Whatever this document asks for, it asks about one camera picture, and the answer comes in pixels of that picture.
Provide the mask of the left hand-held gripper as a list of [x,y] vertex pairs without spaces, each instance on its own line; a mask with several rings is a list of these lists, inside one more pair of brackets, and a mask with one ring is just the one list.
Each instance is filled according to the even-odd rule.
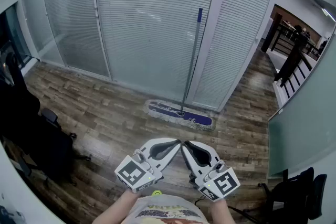
[[175,138],[151,139],[132,156],[127,155],[114,172],[130,191],[138,193],[163,179],[161,171],[178,153],[181,144]]

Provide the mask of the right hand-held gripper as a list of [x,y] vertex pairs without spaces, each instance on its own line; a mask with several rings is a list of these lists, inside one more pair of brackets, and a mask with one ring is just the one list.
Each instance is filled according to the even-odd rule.
[[190,183],[209,200],[224,199],[240,187],[233,168],[228,168],[224,161],[219,161],[219,156],[212,147],[197,141],[185,141],[182,144],[182,154],[187,168],[192,171]]

